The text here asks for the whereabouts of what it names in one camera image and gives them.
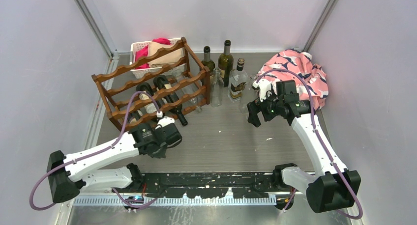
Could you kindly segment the dark bottle white label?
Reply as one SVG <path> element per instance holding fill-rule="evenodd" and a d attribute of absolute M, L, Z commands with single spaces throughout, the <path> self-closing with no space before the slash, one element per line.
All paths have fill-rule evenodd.
<path fill-rule="evenodd" d="M 156 76 L 153 79 L 153 83 L 158 90 L 172 88 L 171 83 L 169 82 L 169 80 L 167 79 L 167 77 L 165 75 Z M 169 95 L 165 96 L 163 98 L 163 100 L 166 104 L 171 104 L 171 103 L 174 103 L 174 102 L 178 101 L 179 97 L 177 96 L 177 94 L 175 92 L 173 92 L 172 94 L 169 94 Z M 182 126 L 187 126 L 188 125 L 188 121 L 186 120 L 185 116 L 182 113 L 182 104 L 180 104 L 176 107 L 173 107 L 172 109 L 170 109 L 170 112 L 175 114 L 178 117 Z"/>

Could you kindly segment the dark bottle brown label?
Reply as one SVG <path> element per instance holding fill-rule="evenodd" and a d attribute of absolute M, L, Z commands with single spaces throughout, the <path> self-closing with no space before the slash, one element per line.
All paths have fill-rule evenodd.
<path fill-rule="evenodd" d="M 135 123 L 141 119 L 143 113 L 140 110 L 136 110 L 134 112 L 130 112 L 127 117 L 128 123 Z"/>

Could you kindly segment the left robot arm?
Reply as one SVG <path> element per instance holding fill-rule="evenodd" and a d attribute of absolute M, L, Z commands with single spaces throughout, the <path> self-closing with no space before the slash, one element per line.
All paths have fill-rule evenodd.
<path fill-rule="evenodd" d="M 108 141 L 85 151 L 65 155 L 58 150 L 50 154 L 47 165 L 48 182 L 53 203 L 69 201 L 81 192 L 109 188 L 137 192 L 143 187 L 143 177 L 135 164 L 119 169 L 106 166 L 138 155 L 164 158 L 166 150 L 177 146 L 182 136 L 169 119 L 162 119 L 152 128 L 141 123 Z"/>

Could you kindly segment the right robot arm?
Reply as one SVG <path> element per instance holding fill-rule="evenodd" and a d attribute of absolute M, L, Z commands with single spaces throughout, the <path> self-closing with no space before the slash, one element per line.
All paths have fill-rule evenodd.
<path fill-rule="evenodd" d="M 274 187 L 301 192 L 315 213 L 340 212 L 356 204 L 361 177 L 356 170 L 347 168 L 321 135 L 318 117 L 309 100 L 300 100 L 295 81 L 277 82 L 273 88 L 268 80 L 260 79 L 253 82 L 252 88 L 258 97 L 247 104 L 248 122 L 259 127 L 258 113 L 262 113 L 264 121 L 283 117 L 303 143 L 315 172 L 308 174 L 294 163 L 278 165 L 272 176 Z"/>

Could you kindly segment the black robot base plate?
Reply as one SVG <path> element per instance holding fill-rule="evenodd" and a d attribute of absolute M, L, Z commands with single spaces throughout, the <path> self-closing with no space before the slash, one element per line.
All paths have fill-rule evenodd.
<path fill-rule="evenodd" d="M 289 193 L 278 183 L 275 172 L 181 172 L 143 173 L 139 180 L 119 193 L 145 193 L 149 197 L 223 198 L 231 190 L 233 198 L 264 198 L 268 194 Z"/>

